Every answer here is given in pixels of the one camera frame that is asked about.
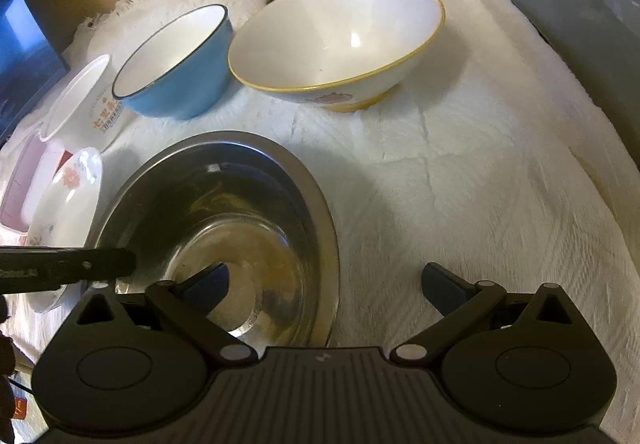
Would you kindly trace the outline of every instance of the small bowl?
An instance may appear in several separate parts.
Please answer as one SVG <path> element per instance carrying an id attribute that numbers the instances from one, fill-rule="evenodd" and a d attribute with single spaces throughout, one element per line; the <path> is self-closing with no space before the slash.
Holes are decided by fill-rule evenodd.
<path id="1" fill-rule="evenodd" d="M 238 30 L 238 80 L 291 102 L 362 109 L 415 68 L 445 19 L 440 0 L 276 0 Z"/>
<path id="2" fill-rule="evenodd" d="M 233 29 L 224 5 L 197 8 L 166 24 L 130 56 L 113 97 L 148 117 L 187 120 L 222 96 Z"/>

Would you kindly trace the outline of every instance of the white towel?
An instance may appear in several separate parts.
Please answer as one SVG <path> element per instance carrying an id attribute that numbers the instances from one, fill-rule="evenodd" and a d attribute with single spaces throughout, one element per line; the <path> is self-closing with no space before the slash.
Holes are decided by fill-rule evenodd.
<path id="1" fill-rule="evenodd" d="M 227 2 L 236 24 L 262 0 L 136 0 L 71 52 L 116 64 L 170 17 Z M 437 261 L 510 291 L 562 285 L 613 360 L 603 429 L 640 441 L 640 174 L 609 120 L 508 0 L 444 0 L 426 60 L 377 106 L 353 114 L 282 102 L 234 82 L 186 123 L 136 119 L 105 153 L 104 202 L 149 157 L 196 133 L 240 129 L 296 154 L 318 180 L 342 274 L 333 345 L 386 349 L 437 321 L 420 271 Z M 0 153 L 2 177 L 8 156 Z M 29 331 L 41 349 L 53 326 Z"/>

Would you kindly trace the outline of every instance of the white ceramic bowl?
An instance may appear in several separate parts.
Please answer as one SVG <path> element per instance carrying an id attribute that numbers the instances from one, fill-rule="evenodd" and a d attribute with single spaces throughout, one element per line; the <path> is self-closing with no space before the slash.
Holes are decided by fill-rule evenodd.
<path id="1" fill-rule="evenodd" d="M 360 109 L 420 63 L 444 19 L 440 0 L 276 0 L 238 30 L 229 67 L 274 97 Z"/>
<path id="2" fill-rule="evenodd" d="M 60 140 L 70 153 L 87 146 L 104 151 L 132 114 L 111 97 L 115 75 L 108 54 L 86 65 L 51 107 L 40 130 L 42 140 Z"/>

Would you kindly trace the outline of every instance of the floral plate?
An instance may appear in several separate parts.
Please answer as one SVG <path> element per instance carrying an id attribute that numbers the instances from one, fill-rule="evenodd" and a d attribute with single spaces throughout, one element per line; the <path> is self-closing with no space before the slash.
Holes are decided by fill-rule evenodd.
<path id="1" fill-rule="evenodd" d="M 84 247 L 89 234 L 102 183 L 102 158 L 94 148 L 80 150 L 53 177 L 44 191 L 27 233 L 27 245 L 41 247 Z M 63 285 L 58 290 L 27 294 L 36 312 L 51 310 L 66 299 L 77 300 L 81 284 Z"/>

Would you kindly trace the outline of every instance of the black tongs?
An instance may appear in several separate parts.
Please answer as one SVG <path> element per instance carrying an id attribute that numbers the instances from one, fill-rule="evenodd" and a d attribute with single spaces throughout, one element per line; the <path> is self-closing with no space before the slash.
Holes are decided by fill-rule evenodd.
<path id="1" fill-rule="evenodd" d="M 127 249 L 0 248 L 0 294 L 57 290 L 78 281 L 111 281 L 136 269 Z"/>

